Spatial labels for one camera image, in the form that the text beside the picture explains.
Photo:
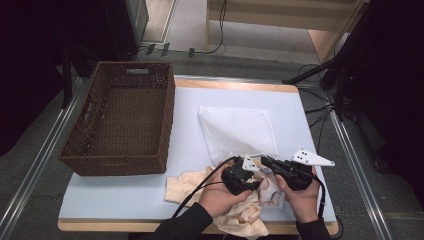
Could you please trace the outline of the dark cabinet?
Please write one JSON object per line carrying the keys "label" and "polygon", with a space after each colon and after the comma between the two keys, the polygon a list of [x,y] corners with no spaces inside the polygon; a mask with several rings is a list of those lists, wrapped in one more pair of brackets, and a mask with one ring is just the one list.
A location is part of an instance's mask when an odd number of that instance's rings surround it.
{"label": "dark cabinet", "polygon": [[138,52],[149,20],[146,0],[103,0],[112,37],[114,60]]}

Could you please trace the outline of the person's right hand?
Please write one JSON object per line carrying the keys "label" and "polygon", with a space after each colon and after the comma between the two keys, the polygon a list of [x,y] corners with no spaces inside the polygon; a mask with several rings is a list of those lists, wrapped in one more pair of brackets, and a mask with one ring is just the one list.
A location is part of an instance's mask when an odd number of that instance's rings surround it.
{"label": "person's right hand", "polygon": [[285,179],[276,175],[279,189],[285,194],[285,200],[290,204],[293,215],[299,223],[309,223],[319,219],[318,195],[320,184],[313,180],[306,190],[292,190]]}

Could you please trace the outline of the person's left hand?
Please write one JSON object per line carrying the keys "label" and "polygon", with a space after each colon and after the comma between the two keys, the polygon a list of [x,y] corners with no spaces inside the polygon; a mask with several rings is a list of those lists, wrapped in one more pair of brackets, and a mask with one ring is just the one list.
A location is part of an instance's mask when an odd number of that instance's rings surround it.
{"label": "person's left hand", "polygon": [[216,168],[215,173],[208,179],[206,186],[202,190],[198,203],[212,217],[225,215],[233,205],[244,202],[251,194],[251,190],[246,190],[238,195],[233,195],[221,182],[221,175],[229,165],[225,164],[221,168]]}

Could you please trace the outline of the white mesh laundry bag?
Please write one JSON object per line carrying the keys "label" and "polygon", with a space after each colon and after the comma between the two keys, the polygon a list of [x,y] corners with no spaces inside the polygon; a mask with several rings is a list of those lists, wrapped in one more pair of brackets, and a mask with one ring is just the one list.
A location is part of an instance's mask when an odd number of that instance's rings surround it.
{"label": "white mesh laundry bag", "polygon": [[198,117],[214,164],[232,156],[279,154],[267,110],[200,106]]}

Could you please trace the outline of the light wooden shelf unit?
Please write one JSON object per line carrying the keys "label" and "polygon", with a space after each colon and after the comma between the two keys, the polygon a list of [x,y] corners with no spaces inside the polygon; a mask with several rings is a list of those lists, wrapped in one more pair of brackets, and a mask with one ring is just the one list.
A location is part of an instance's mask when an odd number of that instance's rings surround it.
{"label": "light wooden shelf unit", "polygon": [[307,29],[321,62],[330,60],[369,0],[227,0],[229,22]]}

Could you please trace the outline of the peach printed garment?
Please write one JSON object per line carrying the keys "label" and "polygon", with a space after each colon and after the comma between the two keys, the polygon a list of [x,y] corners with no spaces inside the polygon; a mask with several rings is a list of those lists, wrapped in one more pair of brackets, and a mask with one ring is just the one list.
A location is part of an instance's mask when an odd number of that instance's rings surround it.
{"label": "peach printed garment", "polygon": [[[191,207],[199,200],[202,189],[198,190],[186,203],[184,200],[213,170],[214,167],[207,167],[204,171],[186,172],[180,176],[168,177],[165,200]],[[261,167],[258,172],[253,173],[254,180],[262,181],[259,191],[253,191],[244,202],[235,204],[225,215],[213,218],[214,225],[220,231],[246,237],[249,240],[256,240],[258,237],[269,234],[268,228],[259,215],[264,206],[277,206],[283,197],[269,169]]]}

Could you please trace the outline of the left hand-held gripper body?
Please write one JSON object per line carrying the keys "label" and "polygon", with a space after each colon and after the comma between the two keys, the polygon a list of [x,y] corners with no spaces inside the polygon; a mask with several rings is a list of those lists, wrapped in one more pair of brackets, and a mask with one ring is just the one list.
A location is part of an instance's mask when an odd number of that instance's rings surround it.
{"label": "left hand-held gripper body", "polygon": [[251,184],[252,181],[256,181],[253,179],[254,173],[242,168],[243,160],[240,156],[231,157],[230,161],[233,164],[224,169],[221,175],[221,180],[229,192],[239,195],[249,190],[249,187],[259,187]]}

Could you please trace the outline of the aluminium floor rail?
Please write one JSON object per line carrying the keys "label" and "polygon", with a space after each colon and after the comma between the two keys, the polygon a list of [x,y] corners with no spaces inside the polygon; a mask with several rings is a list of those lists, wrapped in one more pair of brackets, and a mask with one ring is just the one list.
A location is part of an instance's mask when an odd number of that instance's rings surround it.
{"label": "aluminium floor rail", "polygon": [[394,240],[383,211],[372,191],[344,124],[338,119],[334,111],[332,111],[330,115],[377,239]]}
{"label": "aluminium floor rail", "polygon": [[43,144],[33,158],[33,161],[27,171],[23,181],[19,185],[16,193],[12,196],[8,203],[5,213],[0,220],[0,240],[8,240],[13,228],[15,227],[28,199],[31,196],[35,185],[38,182],[49,158],[54,150],[62,132],[65,128],[70,116],[72,115],[76,103],[81,99],[82,90],[86,86],[86,79],[77,77],[72,84],[71,89],[75,95],[71,98],[70,103],[61,109],[58,116],[50,128]]}

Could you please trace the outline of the brown wicker basket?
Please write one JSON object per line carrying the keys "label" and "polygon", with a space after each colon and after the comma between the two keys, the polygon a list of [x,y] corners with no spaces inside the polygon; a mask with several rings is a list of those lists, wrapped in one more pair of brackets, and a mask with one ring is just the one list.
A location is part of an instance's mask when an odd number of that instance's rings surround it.
{"label": "brown wicker basket", "polygon": [[58,159],[80,176],[165,172],[174,99],[171,64],[100,62]]}

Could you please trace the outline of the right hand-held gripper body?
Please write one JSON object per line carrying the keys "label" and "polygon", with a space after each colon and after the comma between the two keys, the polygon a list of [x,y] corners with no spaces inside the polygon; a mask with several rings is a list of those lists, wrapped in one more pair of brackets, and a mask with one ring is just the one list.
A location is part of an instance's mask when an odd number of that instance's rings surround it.
{"label": "right hand-held gripper body", "polygon": [[335,162],[306,149],[300,149],[289,160],[272,160],[271,169],[283,177],[293,191],[306,190],[313,180],[319,178],[313,173],[315,166],[334,167]]}

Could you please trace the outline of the black metal post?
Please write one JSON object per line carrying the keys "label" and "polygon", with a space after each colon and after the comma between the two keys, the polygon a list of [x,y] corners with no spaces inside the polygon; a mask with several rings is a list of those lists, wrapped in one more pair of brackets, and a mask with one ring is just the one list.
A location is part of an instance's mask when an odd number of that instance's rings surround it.
{"label": "black metal post", "polygon": [[62,108],[65,109],[72,99],[72,74],[71,74],[71,61],[69,50],[65,48],[62,52],[62,70],[63,70],[63,92],[64,99]]}

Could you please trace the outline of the black tripod stand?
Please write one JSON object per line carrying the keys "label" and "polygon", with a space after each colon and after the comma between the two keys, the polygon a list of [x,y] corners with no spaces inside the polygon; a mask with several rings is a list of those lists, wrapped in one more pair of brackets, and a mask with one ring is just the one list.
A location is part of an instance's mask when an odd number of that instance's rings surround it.
{"label": "black tripod stand", "polygon": [[368,5],[368,7],[362,12],[362,16],[353,27],[345,43],[333,58],[321,65],[315,66],[311,70],[308,70],[299,76],[282,81],[283,84],[296,85],[299,82],[302,82],[314,75],[318,75],[320,72],[324,71],[325,74],[320,80],[320,87],[323,90],[329,90],[333,86],[336,86],[333,108],[340,121],[343,120],[342,105],[345,91],[349,81],[351,80],[351,71],[349,68],[353,66],[355,59],[354,52],[359,45],[361,35],[364,33],[367,22],[370,20],[374,11],[373,0],[361,0],[358,11],[362,9],[363,5]]}

